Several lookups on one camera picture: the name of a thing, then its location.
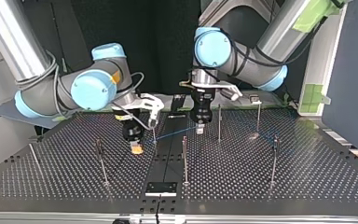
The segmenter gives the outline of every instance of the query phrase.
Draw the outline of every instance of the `silver cylinder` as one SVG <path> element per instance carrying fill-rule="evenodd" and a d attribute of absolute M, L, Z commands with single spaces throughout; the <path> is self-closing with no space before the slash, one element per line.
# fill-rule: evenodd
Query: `silver cylinder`
<path fill-rule="evenodd" d="M 308 33 L 292 29 L 310 0 L 286 0 L 278 16 L 261 36 L 257 46 L 279 62 L 286 61 Z"/>
<path fill-rule="evenodd" d="M 217 71 L 216 70 L 208 70 L 208 72 L 217 77 Z M 211 77 L 210 75 L 206 74 L 206 72 L 203 69 L 196 69 L 193 71 L 192 74 L 192 82 L 198 83 L 198 84 L 214 84 L 216 83 L 216 79 Z"/>
<path fill-rule="evenodd" d="M 38 77 L 50 65 L 20 1 L 0 0 L 0 51 L 17 81 Z"/>

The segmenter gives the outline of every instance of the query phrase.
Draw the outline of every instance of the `green tape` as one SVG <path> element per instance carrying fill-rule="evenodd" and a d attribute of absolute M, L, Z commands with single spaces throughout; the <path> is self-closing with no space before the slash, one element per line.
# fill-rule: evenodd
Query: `green tape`
<path fill-rule="evenodd" d="M 339 8 L 331 0 L 310 0 L 303 13 L 298 17 L 293 29 L 309 33 L 322 17 L 338 12 Z"/>
<path fill-rule="evenodd" d="M 301 113 L 318 112 L 319 104 L 323 102 L 322 88 L 324 85 L 307 84 L 305 86 L 302 103 L 300 106 Z"/>

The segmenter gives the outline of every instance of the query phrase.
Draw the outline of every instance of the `robotic arm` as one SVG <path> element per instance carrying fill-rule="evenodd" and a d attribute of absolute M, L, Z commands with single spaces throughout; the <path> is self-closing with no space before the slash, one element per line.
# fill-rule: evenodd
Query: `robotic arm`
<path fill-rule="evenodd" d="M 157 125 L 164 104 L 147 93 L 135 94 L 144 75 L 130 74 L 121 45 L 112 43 L 93 49 L 91 67 L 60 76 L 54 56 L 46 54 L 34 37 L 20 1 L 1 0 L 0 51 L 19 86 L 14 98 L 23 116 L 52 117 L 79 107 L 96 111 L 112 103 L 132 152 L 143 152 L 139 141 L 145 129 Z M 136 85 L 132 85 L 132 76 L 141 77 Z M 150 111 L 148 125 L 138 119 L 141 109 Z"/>
<path fill-rule="evenodd" d="M 338 12 L 344 4 L 338 0 L 286 0 L 279 14 L 254 49 L 235 42 L 216 27 L 200 27 L 195 35 L 194 66 L 191 79 L 182 86 L 193 89 L 191 118 L 202 133 L 212 121 L 210 104 L 215 91 L 235 101 L 242 96 L 235 85 L 220 81 L 217 71 L 247 82 L 262 91 L 278 89 L 287 76 L 287 61 L 304 38 L 316 35 L 326 16 Z"/>

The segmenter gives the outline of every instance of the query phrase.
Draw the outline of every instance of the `perforated metal table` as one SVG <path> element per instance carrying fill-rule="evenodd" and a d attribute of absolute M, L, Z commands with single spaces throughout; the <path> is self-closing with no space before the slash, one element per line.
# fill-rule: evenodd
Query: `perforated metal table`
<path fill-rule="evenodd" d="M 168 119 L 162 113 L 158 144 L 145 132 L 142 155 L 131 154 L 113 114 L 79 114 L 34 144 L 40 167 L 28 147 L 2 162 L 0 214 L 358 220 L 358 159 L 286 108 L 262 110 L 254 139 L 256 113 L 223 110 L 220 144 L 217 111 L 203 135 L 195 133 L 190 119 Z M 280 137 L 281 150 L 271 185 L 274 135 Z M 189 186 L 182 184 L 184 136 Z M 97 137 L 106 149 L 108 187 L 94 153 Z M 177 183 L 176 197 L 146 197 L 150 182 Z"/>

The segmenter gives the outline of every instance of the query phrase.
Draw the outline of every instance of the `gray wall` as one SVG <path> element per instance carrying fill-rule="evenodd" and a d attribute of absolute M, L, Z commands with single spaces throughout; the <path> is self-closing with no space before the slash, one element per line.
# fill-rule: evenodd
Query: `gray wall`
<path fill-rule="evenodd" d="M 358 0 L 348 6 L 327 95 L 323 122 L 358 147 Z"/>

